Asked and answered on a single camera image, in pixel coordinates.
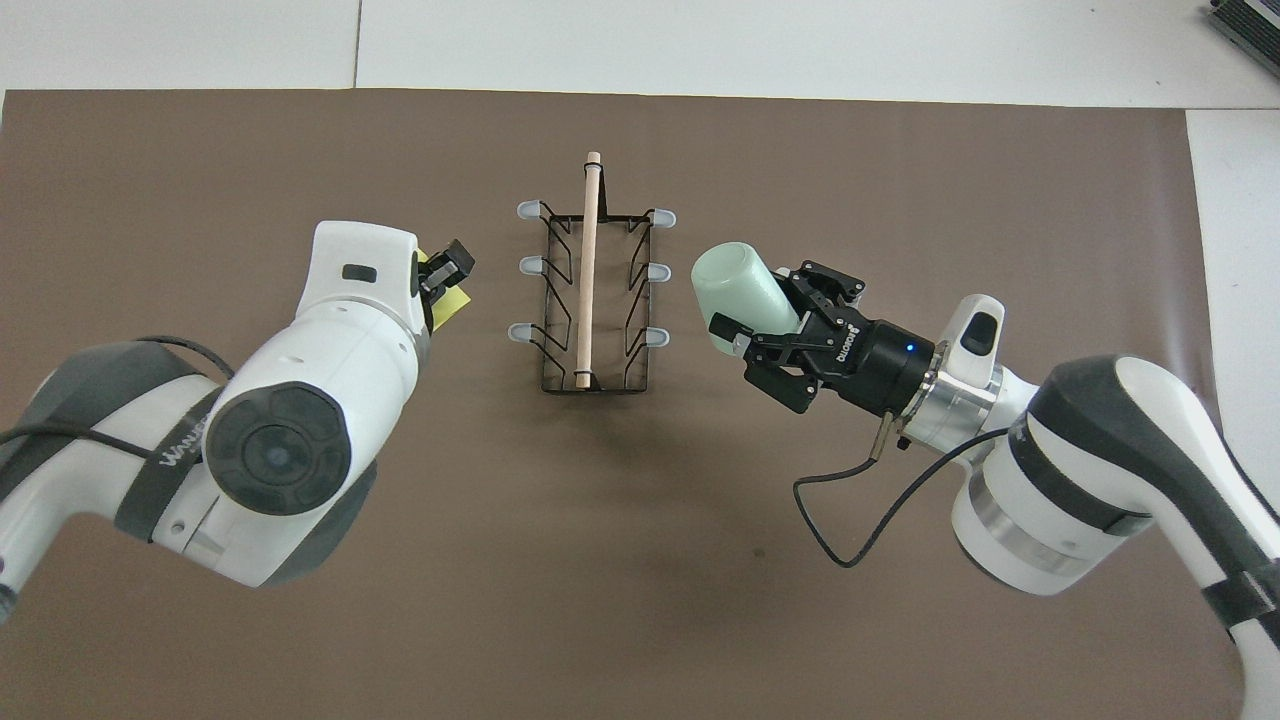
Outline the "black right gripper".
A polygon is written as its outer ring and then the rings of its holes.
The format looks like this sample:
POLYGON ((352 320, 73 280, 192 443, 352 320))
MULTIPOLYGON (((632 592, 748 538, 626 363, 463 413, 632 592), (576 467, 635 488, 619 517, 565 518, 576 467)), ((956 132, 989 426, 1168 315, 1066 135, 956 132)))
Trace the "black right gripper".
POLYGON ((850 318, 867 283, 819 263, 785 273, 785 296, 799 315, 810 316, 817 350, 810 373, 797 374, 794 355, 805 343, 797 331, 768 334, 714 313, 708 331, 730 343, 745 361, 744 379, 792 413, 805 413, 822 389, 882 416, 899 416, 916 396, 934 359, 934 343, 884 320, 850 318))

